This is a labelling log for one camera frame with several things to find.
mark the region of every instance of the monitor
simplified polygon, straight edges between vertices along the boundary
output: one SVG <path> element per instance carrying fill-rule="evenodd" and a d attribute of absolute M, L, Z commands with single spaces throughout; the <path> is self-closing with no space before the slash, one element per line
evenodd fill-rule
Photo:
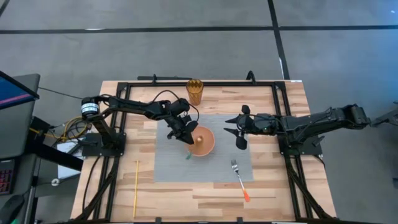
<path fill-rule="evenodd" d="M 37 93 L 0 71 L 0 110 L 38 99 Z"/>

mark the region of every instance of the screen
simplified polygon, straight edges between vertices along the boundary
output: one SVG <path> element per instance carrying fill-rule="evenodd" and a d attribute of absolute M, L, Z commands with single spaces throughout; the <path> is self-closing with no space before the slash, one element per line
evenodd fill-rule
<path fill-rule="evenodd" d="M 0 77 L 0 108 L 17 105 L 34 99 L 25 90 Z"/>

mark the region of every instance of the keyboard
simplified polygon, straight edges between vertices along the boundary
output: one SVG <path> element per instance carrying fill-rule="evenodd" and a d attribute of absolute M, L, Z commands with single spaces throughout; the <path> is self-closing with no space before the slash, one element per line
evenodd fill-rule
<path fill-rule="evenodd" d="M 15 175 L 15 160 L 0 161 L 0 195 L 11 194 Z"/>

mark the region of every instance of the cup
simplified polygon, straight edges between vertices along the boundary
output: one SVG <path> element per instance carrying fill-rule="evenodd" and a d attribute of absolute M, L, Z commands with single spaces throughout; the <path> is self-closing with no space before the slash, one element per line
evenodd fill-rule
<path fill-rule="evenodd" d="M 200 80 L 189 80 L 187 82 L 187 91 L 189 102 L 197 106 L 201 102 L 201 94 L 203 93 L 203 82 Z"/>

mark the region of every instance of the green object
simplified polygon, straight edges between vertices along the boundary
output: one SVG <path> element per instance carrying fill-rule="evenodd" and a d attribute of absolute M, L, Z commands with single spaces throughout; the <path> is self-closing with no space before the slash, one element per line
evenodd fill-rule
<path fill-rule="evenodd" d="M 185 159 L 191 159 L 191 156 L 192 156 L 192 152 L 189 152 L 189 154 L 187 155 L 187 158 L 185 158 Z"/>

